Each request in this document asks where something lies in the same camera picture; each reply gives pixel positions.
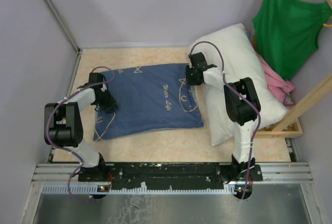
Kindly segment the green tank top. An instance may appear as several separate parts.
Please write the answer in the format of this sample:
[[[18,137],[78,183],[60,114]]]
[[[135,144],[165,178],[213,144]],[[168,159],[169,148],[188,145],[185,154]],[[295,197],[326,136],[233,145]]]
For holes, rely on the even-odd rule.
[[[284,80],[291,79],[318,50],[318,37],[331,17],[327,2],[263,0],[252,19],[258,53]]]

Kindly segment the pink shirt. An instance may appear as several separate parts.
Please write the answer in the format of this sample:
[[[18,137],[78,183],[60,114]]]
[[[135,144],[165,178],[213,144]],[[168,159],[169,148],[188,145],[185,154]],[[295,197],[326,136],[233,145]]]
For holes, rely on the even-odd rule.
[[[281,103],[284,98],[284,93],[289,93],[294,91],[295,87],[290,81],[285,81],[280,75],[278,75],[262,58],[260,54],[257,53],[258,58],[264,69],[267,87],[269,91],[279,100]]]

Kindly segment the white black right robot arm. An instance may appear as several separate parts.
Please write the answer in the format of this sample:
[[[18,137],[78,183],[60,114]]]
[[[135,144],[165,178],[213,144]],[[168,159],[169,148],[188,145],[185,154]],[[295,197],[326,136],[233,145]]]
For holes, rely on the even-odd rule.
[[[260,123],[260,102],[253,81],[246,77],[227,79],[225,72],[215,64],[208,64],[203,53],[189,55],[186,80],[191,86],[207,84],[224,93],[226,112],[234,123],[235,148],[232,154],[232,175],[244,180],[255,166],[252,155],[254,133]]]

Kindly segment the wooden clothes rack frame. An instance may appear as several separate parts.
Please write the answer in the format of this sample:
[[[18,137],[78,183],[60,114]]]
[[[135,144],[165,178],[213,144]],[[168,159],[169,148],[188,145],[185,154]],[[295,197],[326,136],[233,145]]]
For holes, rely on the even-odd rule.
[[[298,118],[331,93],[331,74],[327,75],[314,87],[298,104],[296,104],[284,118],[267,129],[257,131],[257,138],[282,137],[292,138],[303,135]]]

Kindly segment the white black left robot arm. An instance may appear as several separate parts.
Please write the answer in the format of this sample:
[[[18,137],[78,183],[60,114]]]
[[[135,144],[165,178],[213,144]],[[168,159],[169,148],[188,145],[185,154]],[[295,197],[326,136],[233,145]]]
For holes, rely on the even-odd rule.
[[[101,155],[84,140],[81,112],[90,105],[105,113],[115,111],[117,103],[108,89],[114,78],[114,75],[107,79],[102,73],[91,72],[88,82],[72,95],[57,103],[48,103],[44,108],[45,142],[75,156],[80,167],[90,168],[90,176],[98,181],[107,177],[108,168],[100,163]]]

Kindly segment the grey-blue pillowcase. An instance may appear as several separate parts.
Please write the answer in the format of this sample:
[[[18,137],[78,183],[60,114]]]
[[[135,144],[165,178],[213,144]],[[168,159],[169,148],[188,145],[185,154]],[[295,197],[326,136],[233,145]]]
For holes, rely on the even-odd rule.
[[[94,141],[133,134],[204,126],[185,63],[103,71],[117,108],[96,111]]]

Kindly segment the aluminium rail frame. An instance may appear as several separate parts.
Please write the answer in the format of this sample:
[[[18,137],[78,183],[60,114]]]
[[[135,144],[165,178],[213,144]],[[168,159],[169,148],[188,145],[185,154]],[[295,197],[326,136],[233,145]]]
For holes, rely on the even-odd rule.
[[[229,162],[109,162],[90,179],[76,163],[36,166],[21,223],[325,223],[306,162],[256,162],[226,183]]]

